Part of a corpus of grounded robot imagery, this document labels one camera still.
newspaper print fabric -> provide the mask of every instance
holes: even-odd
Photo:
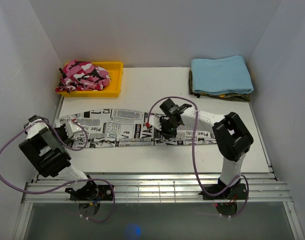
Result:
[[[152,113],[160,118],[163,114]],[[193,126],[180,125],[176,138],[165,139],[161,132],[154,127],[147,128],[148,113],[104,108],[85,111],[61,117],[55,121],[58,128],[68,120],[76,119],[88,134],[87,148],[125,147],[125,146],[163,146],[163,145],[191,145]],[[78,148],[85,144],[85,134],[78,133],[73,137],[71,147]],[[213,134],[207,131],[196,131],[195,144],[216,144]]]

white table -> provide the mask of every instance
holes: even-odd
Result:
[[[63,100],[59,116],[101,108],[125,108],[148,112],[152,104],[166,96],[193,100],[200,110],[215,114],[236,112],[253,136],[242,172],[268,173],[269,168],[250,105],[209,97],[197,98],[188,93],[186,67],[124,68],[118,98],[74,98]],[[174,99],[181,105],[184,101]],[[162,113],[156,107],[155,113]],[[133,146],[92,148],[69,151],[71,162],[87,173],[193,173],[191,146]],[[200,173],[219,173],[223,159],[216,144],[196,146],[196,163]]]

white wall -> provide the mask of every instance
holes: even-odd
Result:
[[[30,0],[62,62],[190,66],[254,51],[281,0]]]
[[[305,235],[305,0],[283,0],[249,60],[253,108]]]
[[[34,114],[52,120],[54,88],[61,62],[28,0],[0,0],[0,148]],[[33,168],[18,147],[22,136],[0,159],[0,171],[23,188]],[[22,194],[0,181],[0,240],[11,239]]]

pink camouflage cloth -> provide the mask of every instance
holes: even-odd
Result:
[[[111,83],[108,71],[100,66],[94,66],[90,61],[73,60],[61,69],[62,76],[55,91],[100,91]]]

folded towel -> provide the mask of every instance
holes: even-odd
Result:
[[[251,94],[240,94],[240,93],[227,93],[222,95],[211,95],[205,92],[194,92],[193,91],[193,73],[190,69],[189,71],[189,94],[197,96],[197,98],[200,98],[200,96],[206,96],[213,99],[220,99],[220,100],[226,100],[226,101],[234,101],[234,102],[250,102],[251,101]]]
[[[254,90],[242,56],[218,60],[194,59],[191,61],[191,71],[194,93],[250,94]]]

